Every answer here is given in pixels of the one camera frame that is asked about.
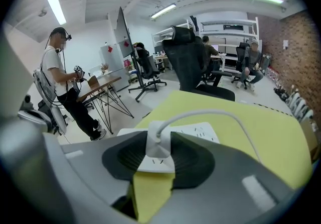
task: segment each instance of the brick wall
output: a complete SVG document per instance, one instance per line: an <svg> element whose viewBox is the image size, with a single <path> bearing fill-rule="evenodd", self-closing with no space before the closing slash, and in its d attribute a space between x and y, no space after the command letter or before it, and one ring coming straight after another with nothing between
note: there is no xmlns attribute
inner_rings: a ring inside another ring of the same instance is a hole
<svg viewBox="0 0 321 224"><path fill-rule="evenodd" d="M321 44L318 30L307 11L282 20L248 13L248 19L259 19L262 53L271 54L273 69L280 73L288 91L292 84L314 111L321 128ZM288 49L283 49L288 40Z"/></svg>

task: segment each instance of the floor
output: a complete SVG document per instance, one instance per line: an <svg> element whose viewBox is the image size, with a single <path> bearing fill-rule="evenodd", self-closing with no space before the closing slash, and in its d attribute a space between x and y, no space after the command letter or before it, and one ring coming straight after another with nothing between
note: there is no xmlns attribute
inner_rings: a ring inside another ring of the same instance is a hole
<svg viewBox="0 0 321 224"><path fill-rule="evenodd" d="M158 86L158 91L147 91L140 97L140 103L135 101L135 97L139 94L138 91L128 93L128 88L119 91L117 94L121 95L122 102L126 105L134 118L129 117L115 109L110 109L110 118L113 135L107 131L104 139L116 136L119 130L123 128L134 128L144 116L162 103L167 96L174 90L179 90L180 84L177 80L175 72L167 71L160 76L162 81L167 82L167 86L163 84ZM235 83L231 83L232 78L222 77L219 87L229 89L235 93L235 101L248 104L261 104L284 113L290 114L291 111L287 105L274 93L274 83L268 78L264 77L259 83L255 84L255 91L250 89L245 90L244 87L236 88ZM137 87L138 83L134 83L129 87ZM99 118L98 112L94 109L89 109L89 114L94 118ZM68 127L66 135L57 136L60 144L81 143L90 141L89 137L83 133L75 123L67 119Z"/></svg>

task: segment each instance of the person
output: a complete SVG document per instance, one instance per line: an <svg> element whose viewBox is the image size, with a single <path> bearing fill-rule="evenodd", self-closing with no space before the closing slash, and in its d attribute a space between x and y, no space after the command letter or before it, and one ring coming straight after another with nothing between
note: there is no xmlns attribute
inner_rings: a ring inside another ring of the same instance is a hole
<svg viewBox="0 0 321 224"><path fill-rule="evenodd" d="M45 49L43 72L50 84L54 85L58 101L71 114L78 127L90 137L90 140L99 140L106 135L106 130L101 129L99 120L94 120L88 114L83 103L76 101L78 94L71 82L71 80L83 78L84 72L66 73L58 55L59 50L64 49L66 41L64 28L53 30L49 45Z"/></svg>
<svg viewBox="0 0 321 224"><path fill-rule="evenodd" d="M141 42L136 43L136 50L139 58L145 58L149 56L149 51L145 49L145 45Z"/></svg>
<svg viewBox="0 0 321 224"><path fill-rule="evenodd" d="M237 82L236 87L240 88L242 83L248 75L255 75L255 78L250 81L250 89L254 91L254 84L263 78L262 72L259 70L259 62L261 60L261 52L258 50L259 43L253 39L251 47L245 48L244 60L242 62L242 74L240 81Z"/></svg>
<svg viewBox="0 0 321 224"><path fill-rule="evenodd" d="M210 39L208 36L203 36L202 38L203 44L205 46L205 65L207 66L206 74L209 75L213 70L220 70L220 58L215 58L214 60L211 58L211 55L219 55L219 52L215 50L213 46L209 44Z"/></svg>

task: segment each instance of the monitor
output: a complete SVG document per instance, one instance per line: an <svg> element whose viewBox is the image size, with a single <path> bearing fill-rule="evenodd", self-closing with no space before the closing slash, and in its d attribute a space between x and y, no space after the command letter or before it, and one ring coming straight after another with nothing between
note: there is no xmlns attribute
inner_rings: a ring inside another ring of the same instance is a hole
<svg viewBox="0 0 321 224"><path fill-rule="evenodd" d="M213 46L216 51L219 51L219 45L211 45L211 46Z"/></svg>
<svg viewBox="0 0 321 224"><path fill-rule="evenodd" d="M129 30L127 28L126 20L121 7L119 7L115 36L123 57L127 57L135 51L130 39Z"/></svg>

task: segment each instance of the white t-shirt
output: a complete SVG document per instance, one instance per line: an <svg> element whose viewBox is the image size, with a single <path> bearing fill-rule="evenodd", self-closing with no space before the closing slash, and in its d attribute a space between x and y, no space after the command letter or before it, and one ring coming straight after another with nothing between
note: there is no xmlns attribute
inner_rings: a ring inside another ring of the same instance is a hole
<svg viewBox="0 0 321 224"><path fill-rule="evenodd" d="M51 68L58 68L62 73L65 73L64 66L62 65L62 62L60 60L58 53L56 53L55 48L49 45L45 49L45 56L42 62L42 71L44 72L49 82L55 86L56 95L61 96L67 93L66 82L57 83L54 80L54 77L52 76L51 71L49 70ZM69 89L71 89L73 85L70 81L67 81L67 85L68 85L67 90L69 91Z"/></svg>

